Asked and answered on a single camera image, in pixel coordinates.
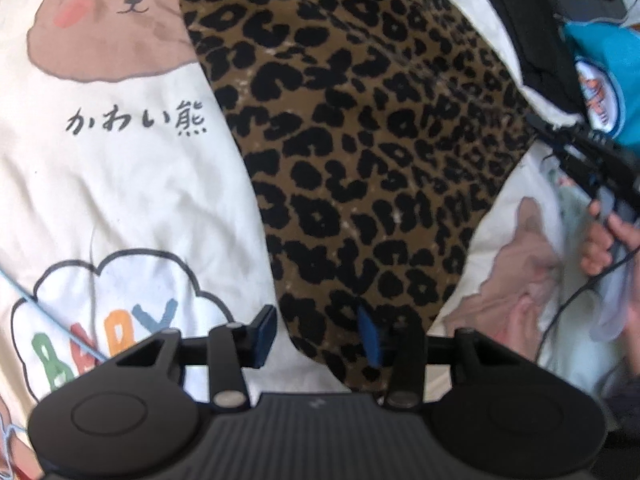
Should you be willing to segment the person's right hand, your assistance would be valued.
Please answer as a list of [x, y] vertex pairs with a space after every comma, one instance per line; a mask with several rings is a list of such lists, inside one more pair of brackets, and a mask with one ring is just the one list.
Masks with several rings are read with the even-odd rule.
[[615, 244], [630, 252], [639, 247], [639, 229], [615, 212], [604, 214], [598, 200], [589, 204], [588, 212], [592, 221], [582, 242], [580, 267], [588, 276], [596, 276], [612, 266]]

